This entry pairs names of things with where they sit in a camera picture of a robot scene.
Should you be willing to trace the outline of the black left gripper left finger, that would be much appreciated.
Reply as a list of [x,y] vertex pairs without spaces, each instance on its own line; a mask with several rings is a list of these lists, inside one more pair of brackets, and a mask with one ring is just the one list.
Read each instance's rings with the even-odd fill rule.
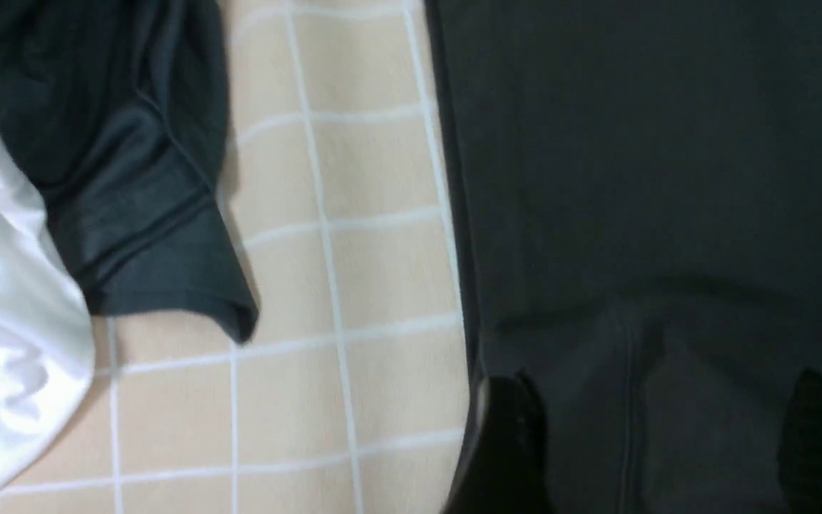
[[525,374],[483,378],[443,511],[549,513],[546,439],[544,404]]

